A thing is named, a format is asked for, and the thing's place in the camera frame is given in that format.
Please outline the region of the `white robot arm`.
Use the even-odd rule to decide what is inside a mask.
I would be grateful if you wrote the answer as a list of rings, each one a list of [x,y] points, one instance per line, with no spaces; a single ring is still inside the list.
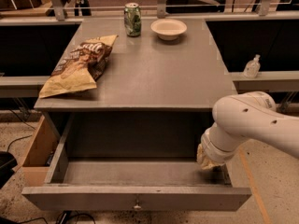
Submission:
[[[203,170],[223,166],[249,139],[299,158],[299,118],[277,112],[273,98],[255,91],[220,98],[213,125],[201,136],[197,162]]]

